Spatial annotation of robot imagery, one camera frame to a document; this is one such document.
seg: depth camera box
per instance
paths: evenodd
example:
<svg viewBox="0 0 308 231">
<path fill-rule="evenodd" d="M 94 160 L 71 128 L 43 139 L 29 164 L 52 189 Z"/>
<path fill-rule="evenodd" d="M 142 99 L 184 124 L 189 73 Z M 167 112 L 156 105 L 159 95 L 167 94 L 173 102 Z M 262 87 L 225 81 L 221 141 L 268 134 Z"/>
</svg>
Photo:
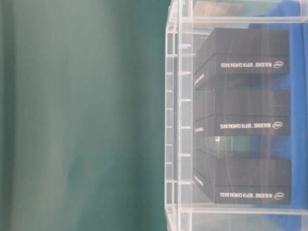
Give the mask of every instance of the depth camera box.
<svg viewBox="0 0 308 231">
<path fill-rule="evenodd" d="M 195 136 L 290 135 L 285 116 L 212 115 L 194 122 Z"/>
<path fill-rule="evenodd" d="M 215 115 L 290 116 L 288 90 L 195 90 L 194 121 Z"/>
<path fill-rule="evenodd" d="M 193 181 L 213 203 L 287 205 L 291 161 L 194 152 Z"/>
<path fill-rule="evenodd" d="M 194 56 L 193 72 L 195 88 L 265 84 L 289 72 L 289 32 L 216 28 Z"/>
</svg>

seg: green fabric background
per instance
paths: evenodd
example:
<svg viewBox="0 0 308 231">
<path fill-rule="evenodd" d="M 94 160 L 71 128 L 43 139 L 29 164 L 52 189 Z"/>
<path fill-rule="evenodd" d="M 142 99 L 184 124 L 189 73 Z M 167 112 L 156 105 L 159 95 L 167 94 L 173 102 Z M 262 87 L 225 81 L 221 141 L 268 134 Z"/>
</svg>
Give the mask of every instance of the green fabric background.
<svg viewBox="0 0 308 231">
<path fill-rule="evenodd" d="M 170 1 L 0 1 L 0 230 L 166 230 Z"/>
</svg>

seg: black box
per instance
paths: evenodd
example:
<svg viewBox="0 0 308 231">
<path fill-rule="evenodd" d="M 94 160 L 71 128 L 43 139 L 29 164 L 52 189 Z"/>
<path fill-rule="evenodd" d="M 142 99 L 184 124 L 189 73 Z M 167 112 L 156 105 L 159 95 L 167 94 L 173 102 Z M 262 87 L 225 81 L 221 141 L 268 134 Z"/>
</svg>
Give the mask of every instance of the black box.
<svg viewBox="0 0 308 231">
<path fill-rule="evenodd" d="M 291 161 L 194 152 L 193 181 L 214 203 L 287 205 Z"/>
<path fill-rule="evenodd" d="M 265 84 L 289 72 L 286 30 L 216 28 L 193 59 L 194 87 Z"/>
<path fill-rule="evenodd" d="M 290 116 L 288 90 L 195 90 L 194 121 L 208 116 Z"/>
<path fill-rule="evenodd" d="M 212 115 L 194 122 L 195 136 L 289 135 L 290 117 Z"/>
</svg>

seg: clear plastic bin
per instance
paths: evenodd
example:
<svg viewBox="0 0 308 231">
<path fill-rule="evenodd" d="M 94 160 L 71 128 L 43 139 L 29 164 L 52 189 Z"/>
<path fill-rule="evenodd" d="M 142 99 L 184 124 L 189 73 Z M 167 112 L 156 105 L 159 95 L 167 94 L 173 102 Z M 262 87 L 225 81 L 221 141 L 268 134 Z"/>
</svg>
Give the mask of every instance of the clear plastic bin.
<svg viewBox="0 0 308 231">
<path fill-rule="evenodd" d="M 306 0 L 171 1 L 170 231 L 308 230 L 307 9 Z M 197 118 L 200 90 L 222 93 Z"/>
</svg>

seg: black product box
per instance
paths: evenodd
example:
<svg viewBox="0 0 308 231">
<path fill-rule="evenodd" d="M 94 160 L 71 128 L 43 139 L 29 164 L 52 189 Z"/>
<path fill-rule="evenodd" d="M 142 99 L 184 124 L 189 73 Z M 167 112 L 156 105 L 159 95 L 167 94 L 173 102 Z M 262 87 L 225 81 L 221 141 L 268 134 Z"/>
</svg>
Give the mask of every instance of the black product box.
<svg viewBox="0 0 308 231">
<path fill-rule="evenodd" d="M 290 117 L 212 115 L 194 122 L 195 136 L 289 135 Z"/>
<path fill-rule="evenodd" d="M 288 90 L 195 90 L 194 121 L 215 115 L 290 116 Z"/>
<path fill-rule="evenodd" d="M 193 72 L 195 88 L 265 84 L 289 72 L 289 32 L 216 28 L 193 58 Z"/>
<path fill-rule="evenodd" d="M 195 152 L 193 181 L 214 203 L 287 205 L 291 198 L 291 161 L 217 158 Z"/>
</svg>

